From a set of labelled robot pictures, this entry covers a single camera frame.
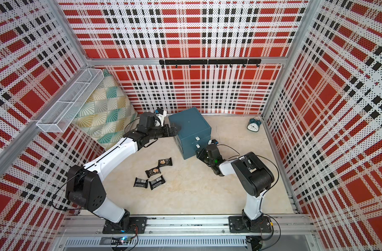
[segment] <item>cable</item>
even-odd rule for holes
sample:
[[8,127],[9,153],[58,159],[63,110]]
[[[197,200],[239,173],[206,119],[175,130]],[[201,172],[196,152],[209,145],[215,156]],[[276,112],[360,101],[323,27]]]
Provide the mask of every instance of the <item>cable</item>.
[[70,178],[70,179],[68,179],[62,186],[60,186],[59,188],[58,188],[58,190],[57,190],[57,192],[55,192],[55,194],[53,195],[53,197],[52,197],[52,206],[53,206],[53,208],[55,208],[55,209],[57,209],[57,210],[61,210],[61,211],[64,211],[64,212],[67,212],[67,211],[69,211],[69,210],[82,210],[82,209],[84,209],[84,208],[67,208],[67,209],[62,209],[62,208],[58,208],[58,207],[56,207],[55,205],[54,205],[54,196],[55,195],[57,195],[57,193],[61,190],[61,188],[63,188],[70,180],[72,180],[73,178],[75,178],[76,176],[78,176],[79,174],[83,174],[83,173],[77,173],[77,174],[75,174],[72,178]]
[[268,247],[265,247],[265,248],[261,249],[260,251],[265,250],[265,249],[268,249],[268,248],[272,247],[273,245],[275,245],[275,244],[279,241],[280,236],[281,236],[281,234],[282,234],[282,230],[280,229],[280,225],[279,225],[279,223],[277,222],[277,220],[275,220],[275,219],[274,219],[272,216],[270,216],[269,214],[264,214],[264,215],[266,215],[266,216],[272,218],[272,219],[276,222],[277,226],[279,227],[279,238],[275,241],[274,244],[272,244],[272,245],[270,245],[270,246],[268,246]]
[[237,156],[240,155],[240,153],[239,153],[238,151],[236,151],[234,148],[232,148],[232,147],[229,147],[229,148],[233,149],[233,150],[238,154]]
[[134,248],[138,245],[138,242],[139,242],[139,237],[138,237],[138,226],[135,225],[135,224],[134,224],[134,226],[135,226],[135,229],[136,229],[136,231],[135,231],[135,236],[137,237],[137,243],[135,243],[135,245],[134,245],[131,249],[129,249],[128,251],[131,251],[132,249],[134,249]]
[[141,118],[141,117],[138,117],[138,118],[134,119],[133,121],[131,121],[130,123],[128,123],[128,125],[126,125],[125,128],[124,128],[124,133],[125,133],[125,130],[127,129],[127,127],[128,127],[131,123],[133,123],[135,120],[138,120],[138,119],[140,119],[140,118]]
[[[127,127],[131,124],[131,123],[133,123],[135,120],[138,120],[138,119],[140,119],[141,117],[138,117],[138,118],[136,118],[136,119],[134,119],[133,121],[131,121],[130,123],[128,123],[128,125],[124,128],[124,132],[125,132],[125,130],[127,129]],[[53,195],[53,197],[52,197],[52,206],[53,206],[53,208],[55,208],[55,209],[57,209],[57,210],[60,210],[60,211],[64,211],[64,212],[67,212],[67,211],[69,211],[69,210],[82,210],[82,209],[84,209],[84,208],[67,208],[67,209],[61,209],[61,208],[58,208],[58,207],[56,207],[55,205],[54,205],[54,196],[56,196],[57,195],[57,193],[61,190],[61,188],[63,188],[70,180],[72,180],[73,178],[75,178],[76,176],[78,176],[78,175],[80,175],[80,174],[83,174],[82,172],[80,172],[80,173],[77,173],[76,175],[74,175],[72,178],[70,178],[70,179],[68,179],[62,186],[60,186],[59,188],[58,188],[58,190],[55,192],[55,194]]]
[[[250,229],[248,229],[248,228],[246,228],[246,227],[244,227],[244,228],[242,228],[242,229],[245,229],[247,232],[249,232],[249,233],[254,233],[253,231],[251,231]],[[260,228],[260,230],[261,230],[261,237],[259,237],[259,239],[260,240],[263,240],[263,241],[268,241],[270,238],[272,238],[272,236],[274,235],[274,227],[272,226],[272,233],[271,233],[271,235],[268,237],[268,238],[262,238],[262,229]]]
[[[135,237],[137,237],[137,242],[135,243],[135,245],[131,248],[131,249],[129,249],[128,251],[131,251],[133,248],[135,248],[135,246],[138,244],[138,242],[139,242],[139,237],[138,237],[138,226],[137,225],[135,225],[135,224],[132,224],[131,226],[135,226],[135,236],[133,237],[133,238],[131,238],[131,240],[128,242],[128,245],[131,243],[131,241],[135,238]],[[117,245],[114,247],[114,248],[112,248],[113,250],[115,250],[117,247],[118,247],[118,245],[120,245],[120,244],[122,244],[121,242],[120,242],[120,240],[118,240],[119,242],[117,243]]]
[[234,155],[234,156],[228,158],[226,161],[229,161],[229,159],[231,159],[231,158],[233,158],[233,157],[237,157],[237,156],[239,156],[239,155]]
[[150,144],[147,145],[147,146],[144,145],[143,147],[144,147],[144,148],[150,147],[150,145],[153,144],[153,143],[155,143],[156,141],[158,141],[158,139],[159,139],[159,138],[157,138],[155,141],[153,141],[152,143],[150,143]]
[[[279,176],[280,176],[280,174],[279,174],[279,168],[277,167],[277,165],[275,165],[270,159],[268,159],[268,158],[265,158],[265,157],[263,157],[263,156],[260,156],[260,155],[257,155],[257,154],[246,154],[246,155],[244,155],[244,157],[246,157],[246,156],[248,156],[248,155],[254,155],[254,156],[257,156],[257,157],[260,157],[260,158],[264,158],[264,159],[266,159],[267,161],[269,161],[269,162],[271,162],[274,166],[275,166],[275,168],[276,168],[276,171],[277,171],[277,179],[276,179],[276,181],[275,181],[275,183],[268,189],[268,190],[266,190],[263,194],[262,194],[262,197],[265,195],[265,193],[267,193],[271,188],[273,188],[275,185],[276,185],[276,183],[278,182],[278,180],[279,180]],[[262,205],[262,202],[259,204],[259,211],[261,210],[261,205]]]

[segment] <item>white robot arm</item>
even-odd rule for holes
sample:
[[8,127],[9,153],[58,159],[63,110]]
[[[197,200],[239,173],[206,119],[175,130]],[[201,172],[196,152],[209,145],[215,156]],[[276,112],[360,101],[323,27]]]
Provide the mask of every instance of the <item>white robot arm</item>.
[[224,161],[216,146],[217,143],[216,140],[211,140],[206,148],[197,153],[197,158],[210,166],[216,175],[237,175],[247,192],[242,213],[243,224],[245,228],[252,230],[262,222],[260,220],[262,198],[274,182],[274,175],[253,152]]
[[129,228],[129,212],[112,202],[106,195],[102,181],[124,159],[143,147],[153,144],[157,138],[172,137],[178,127],[164,124],[166,111],[158,108],[155,113],[143,113],[136,130],[130,130],[116,145],[98,158],[85,164],[75,165],[68,171],[66,198],[113,223],[117,228]]
[[[68,171],[66,198],[105,218],[106,224],[123,231],[128,230],[129,212],[107,197],[102,181],[118,164],[145,147],[151,139],[172,137],[177,134],[180,128],[164,124],[165,116],[166,112],[163,109],[157,109],[155,113],[141,114],[136,130],[130,130],[116,145],[93,161],[84,166],[71,167]],[[274,176],[254,153],[250,152],[234,160],[224,161],[216,144],[211,143],[197,154],[197,158],[207,163],[219,176],[236,174],[247,192],[246,205],[242,213],[243,224],[247,229],[253,230],[254,226],[262,222],[260,220],[262,197],[274,182]]]

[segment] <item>red plaid pattern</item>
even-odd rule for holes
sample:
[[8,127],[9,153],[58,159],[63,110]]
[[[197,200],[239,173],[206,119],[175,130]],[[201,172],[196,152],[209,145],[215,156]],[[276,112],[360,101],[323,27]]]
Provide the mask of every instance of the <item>red plaid pattern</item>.
[[328,250],[382,250],[382,1],[322,1],[268,118]]
[[284,57],[308,1],[58,0],[89,58]]
[[134,108],[163,107],[177,113],[196,107],[201,113],[260,114],[281,68],[267,64],[99,66],[107,68]]
[[[45,3],[0,1],[0,153],[81,67]],[[0,250],[48,250],[66,215],[53,194],[70,166],[102,152],[73,127],[39,133],[0,178]],[[54,204],[77,207],[63,191]]]

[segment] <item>white wire basket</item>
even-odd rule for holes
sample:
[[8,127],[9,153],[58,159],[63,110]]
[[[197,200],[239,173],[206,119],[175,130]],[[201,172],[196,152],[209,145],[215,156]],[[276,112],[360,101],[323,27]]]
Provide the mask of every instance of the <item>white wire basket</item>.
[[36,125],[45,133],[63,133],[94,89],[103,80],[101,69],[83,70],[78,79],[43,115]]

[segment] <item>floor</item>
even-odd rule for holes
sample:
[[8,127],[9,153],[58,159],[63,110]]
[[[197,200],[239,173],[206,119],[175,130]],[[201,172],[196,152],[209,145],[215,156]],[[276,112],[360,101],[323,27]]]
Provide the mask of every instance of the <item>floor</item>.
[[[250,117],[205,117],[212,127],[211,138],[226,144],[241,154],[250,151],[275,158],[268,138],[261,126],[251,132],[246,126]],[[224,159],[236,153],[218,146]],[[166,183],[151,190],[133,187],[135,178],[146,179],[145,170],[157,166],[159,159],[172,158],[173,166],[160,168]],[[261,159],[277,178],[276,168]],[[184,160],[173,138],[160,138],[147,149],[141,149],[118,165],[103,181],[107,196],[131,214],[240,214],[246,192],[236,175],[216,176],[211,168],[196,157]],[[266,193],[262,210],[268,214],[293,213],[282,178]],[[82,210],[81,214],[90,214]]]

